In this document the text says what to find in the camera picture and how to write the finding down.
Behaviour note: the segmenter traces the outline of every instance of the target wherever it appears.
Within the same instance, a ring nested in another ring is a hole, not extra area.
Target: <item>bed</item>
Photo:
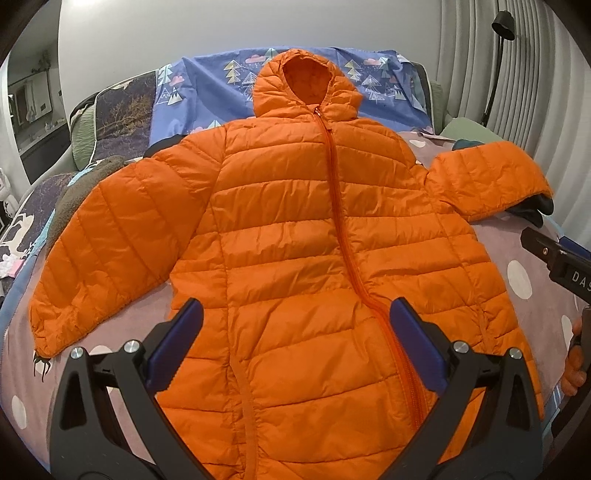
[[[268,59],[285,49],[268,47],[183,58],[105,89],[82,104],[73,117],[78,168],[86,171],[112,155],[139,159],[159,140],[253,115],[251,92],[256,75]],[[429,167],[438,153],[451,150],[454,141],[433,135],[429,81],[420,66],[392,50],[311,50],[340,66],[365,96],[361,115],[400,132],[418,162]],[[27,305],[43,267],[44,231],[55,201],[63,187],[79,176],[52,177],[35,189],[0,245],[26,260],[15,280],[3,280],[8,295],[0,310],[0,331],[4,333],[0,405],[27,448],[47,469],[48,421],[69,352],[49,361],[35,357]],[[505,280],[519,323],[538,359],[549,419],[560,401],[556,384],[570,341],[570,325],[582,305],[552,283],[545,266],[521,248],[519,235],[528,225],[504,213],[473,227]],[[541,231],[559,237],[549,219]],[[143,339],[165,319],[171,298],[170,285],[162,285],[100,325],[79,345],[90,353],[107,353],[129,338]],[[145,319],[141,327],[133,322],[137,316]],[[149,459],[117,390],[111,392],[111,399],[132,450]]]

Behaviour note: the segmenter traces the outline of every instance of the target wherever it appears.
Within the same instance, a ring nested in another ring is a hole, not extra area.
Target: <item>jacket hood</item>
[[[331,121],[357,118],[363,99],[332,62],[309,51],[292,49],[268,62],[253,91],[257,117],[298,118],[319,107]]]

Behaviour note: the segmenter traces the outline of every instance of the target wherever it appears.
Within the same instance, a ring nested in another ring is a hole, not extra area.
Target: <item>black floor lamp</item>
[[[495,78],[492,84],[491,98],[488,100],[488,106],[486,107],[486,111],[484,112],[482,121],[480,122],[484,126],[486,126],[488,119],[491,116],[492,104],[495,101],[496,87],[499,85],[501,62],[503,60],[503,45],[505,44],[505,40],[515,40],[515,18],[513,18],[513,15],[511,15],[511,13],[506,10],[500,11],[496,15],[495,21],[492,23],[492,29],[497,35],[499,35],[499,40],[496,55]]]

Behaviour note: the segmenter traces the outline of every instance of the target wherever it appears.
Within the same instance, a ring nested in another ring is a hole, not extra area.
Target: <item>lamp head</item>
[[[515,40],[515,18],[507,10],[497,13],[492,29],[497,35],[505,40]]]

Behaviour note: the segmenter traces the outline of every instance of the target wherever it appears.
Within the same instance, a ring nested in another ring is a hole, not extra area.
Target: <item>polka dot blanket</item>
[[[414,151],[417,161],[427,167],[434,156],[451,150],[453,145],[451,141],[426,138],[416,133],[401,135]],[[530,224],[526,220],[507,213],[473,224],[478,239],[505,280],[519,323],[537,361],[544,399],[548,400],[553,397],[563,373],[571,322],[577,319],[583,305],[567,290],[552,283],[546,266],[521,248],[519,236],[527,226]],[[549,223],[541,231],[557,238]],[[42,249],[5,335],[0,359],[0,403],[26,445],[47,465],[52,402],[69,349],[50,361],[34,356],[27,306],[41,275],[45,255],[45,249]],[[79,345],[90,353],[105,353],[119,349],[126,340],[145,338],[156,323],[167,317],[172,297],[170,285],[161,285],[102,323]],[[117,389],[111,391],[111,399],[130,447],[136,455],[150,459]]]

